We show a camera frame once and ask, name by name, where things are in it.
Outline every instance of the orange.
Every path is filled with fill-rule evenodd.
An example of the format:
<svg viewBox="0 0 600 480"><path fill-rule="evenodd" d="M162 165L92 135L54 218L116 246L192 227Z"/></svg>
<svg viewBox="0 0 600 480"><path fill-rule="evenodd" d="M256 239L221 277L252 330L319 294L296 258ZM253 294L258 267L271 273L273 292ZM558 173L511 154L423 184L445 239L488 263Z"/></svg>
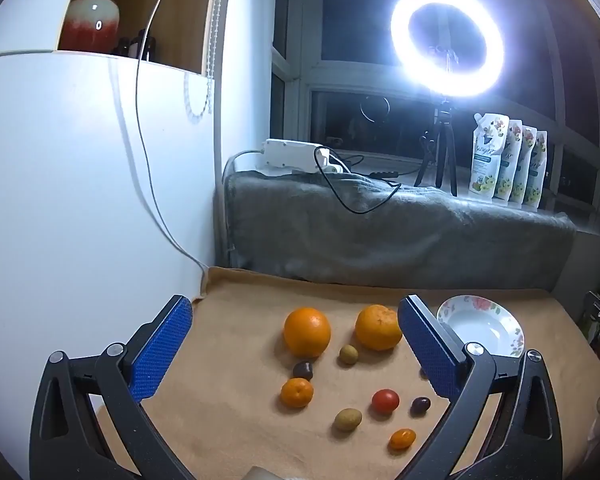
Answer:
<svg viewBox="0 0 600 480"><path fill-rule="evenodd" d="M369 305L358 314L356 337L372 350L388 350L402 339L398 315L383 305Z"/></svg>
<svg viewBox="0 0 600 480"><path fill-rule="evenodd" d="M407 449L411 447L411 444L413 444L415 440L416 432L404 428L403 430L398 430L392 434L391 439L389 439L389 447L395 450Z"/></svg>
<svg viewBox="0 0 600 480"><path fill-rule="evenodd" d="M286 317L283 335L296 357L318 357L329 345L331 325L319 310L305 306Z"/></svg>
<svg viewBox="0 0 600 480"><path fill-rule="evenodd" d="M290 408L304 408L313 398L314 387L306 379L289 379L280 390L280 400Z"/></svg>

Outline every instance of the glowing white ring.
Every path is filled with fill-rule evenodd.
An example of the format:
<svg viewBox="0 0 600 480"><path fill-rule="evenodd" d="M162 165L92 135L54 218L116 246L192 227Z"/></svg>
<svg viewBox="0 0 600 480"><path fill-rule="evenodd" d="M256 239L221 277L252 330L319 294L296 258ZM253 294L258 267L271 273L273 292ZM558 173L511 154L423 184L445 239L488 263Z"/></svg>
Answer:
<svg viewBox="0 0 600 480"><path fill-rule="evenodd" d="M473 73L449 73L422 56L411 41L413 13L428 4L446 4L464 12L478 27L486 43L486 59ZM391 18L391 36L407 73L434 92L448 96L472 96L488 90L498 80L504 64L504 44L498 26L476 0L400 0Z"/></svg>

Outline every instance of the white plate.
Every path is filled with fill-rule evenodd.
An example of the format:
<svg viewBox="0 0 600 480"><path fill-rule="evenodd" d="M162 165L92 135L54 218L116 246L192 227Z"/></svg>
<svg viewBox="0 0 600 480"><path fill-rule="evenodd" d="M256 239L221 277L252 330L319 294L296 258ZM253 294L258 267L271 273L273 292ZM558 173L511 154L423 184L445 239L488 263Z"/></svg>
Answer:
<svg viewBox="0 0 600 480"><path fill-rule="evenodd" d="M463 343L477 342L492 355L520 357L525 335L506 308L479 296L455 296L438 309L438 321L447 323Z"/></svg>

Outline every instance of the silver screw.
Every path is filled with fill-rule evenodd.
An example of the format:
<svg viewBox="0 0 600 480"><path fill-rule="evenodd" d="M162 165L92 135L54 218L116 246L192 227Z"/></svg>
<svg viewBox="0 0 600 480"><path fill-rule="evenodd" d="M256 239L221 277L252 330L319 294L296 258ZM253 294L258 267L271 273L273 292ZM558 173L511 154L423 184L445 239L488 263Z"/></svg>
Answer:
<svg viewBox="0 0 600 480"><path fill-rule="evenodd" d="M64 354L61 351L56 350L49 356L49 362L54 363L54 364L59 363L60 361L62 361L63 357L64 357Z"/></svg>
<svg viewBox="0 0 600 480"><path fill-rule="evenodd" d="M526 356L535 363L539 363L540 361L542 361L542 356L537 350L529 350L529 352L526 353Z"/></svg>
<svg viewBox="0 0 600 480"><path fill-rule="evenodd" d="M473 354L473 355L484 354L484 348L482 347L482 345L480 345L478 343L469 343L466 346L466 349L469 352L469 354Z"/></svg>
<svg viewBox="0 0 600 480"><path fill-rule="evenodd" d="M120 343L113 343L113 345L109 345L107 348L107 355L111 357L115 357L116 355L122 354L123 348Z"/></svg>

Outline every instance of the red and white vase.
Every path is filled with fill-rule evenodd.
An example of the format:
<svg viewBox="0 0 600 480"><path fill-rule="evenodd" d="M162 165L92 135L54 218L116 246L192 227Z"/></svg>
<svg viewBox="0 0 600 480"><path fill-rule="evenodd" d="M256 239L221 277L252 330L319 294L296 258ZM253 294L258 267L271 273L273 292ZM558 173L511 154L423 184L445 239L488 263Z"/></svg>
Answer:
<svg viewBox="0 0 600 480"><path fill-rule="evenodd" d="M107 54L118 42L119 20L113 0L73 0L64 17L59 47Z"/></svg>

